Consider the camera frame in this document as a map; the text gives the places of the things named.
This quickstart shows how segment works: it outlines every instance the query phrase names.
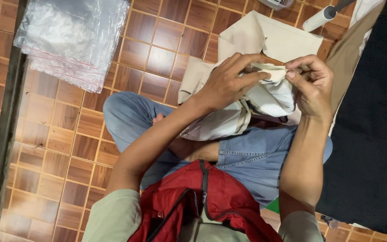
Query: denim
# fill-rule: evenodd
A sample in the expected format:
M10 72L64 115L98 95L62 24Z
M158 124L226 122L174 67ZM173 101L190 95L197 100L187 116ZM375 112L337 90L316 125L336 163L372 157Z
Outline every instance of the denim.
M172 108L132 92L118 92L104 103L104 120L120 152L153 125L158 113L169 115ZM261 208L279 194L278 184L283 162L288 154L297 126L269 129L248 128L243 134L219 142L216 168L230 174L250 191ZM328 137L323 162L332 152ZM145 173L140 189L158 182L189 164L165 150Z

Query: tile floor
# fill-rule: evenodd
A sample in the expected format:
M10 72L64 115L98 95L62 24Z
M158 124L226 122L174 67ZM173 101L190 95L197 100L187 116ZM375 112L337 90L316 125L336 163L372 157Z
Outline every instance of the tile floor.
M337 0L296 0L278 12L258 0L132 0L105 88L92 94L28 70L0 225L4 242L79 242L91 206L102 198L119 154L105 128L102 106L119 91L133 91L176 107L189 56L215 63L218 34L256 10L301 28ZM18 0L0 0L0 109ZM354 4L314 31L325 37L325 59L347 30ZM279 226L278 215L262 211ZM387 242L387 235L341 224L328 242Z

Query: hand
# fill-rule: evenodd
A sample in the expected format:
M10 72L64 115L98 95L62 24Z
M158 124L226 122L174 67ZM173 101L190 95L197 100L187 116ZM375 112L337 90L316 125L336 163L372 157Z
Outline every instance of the hand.
M253 72L239 77L239 73L250 63L262 63L261 54L235 53L214 69L204 87L191 98L196 99L208 112L225 108L239 100L260 80L271 77L266 72Z
M302 70L301 74L293 70L286 74L286 79L299 90L297 103L302 116L330 123L331 88L334 77L331 69L316 55L299 57L284 65L287 69Z

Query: light blue jeans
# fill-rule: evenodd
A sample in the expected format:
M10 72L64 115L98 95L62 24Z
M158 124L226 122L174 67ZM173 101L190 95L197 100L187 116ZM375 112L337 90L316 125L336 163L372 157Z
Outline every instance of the light blue jeans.
M158 113L169 115L173 109L132 92L111 95L104 104L108 131L122 152L152 126ZM261 208L277 198L280 171L288 154L297 126L261 129L248 128L243 134L220 140L216 168L244 184ZM328 137L323 162L332 151ZM141 189L158 182L189 164L166 150L143 177Z

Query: stack of plastic bags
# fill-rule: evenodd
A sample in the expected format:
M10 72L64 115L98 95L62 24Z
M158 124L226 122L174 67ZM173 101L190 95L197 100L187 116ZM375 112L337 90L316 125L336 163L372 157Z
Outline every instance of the stack of plastic bags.
M31 69L100 93L128 10L127 0L30 0L13 44Z

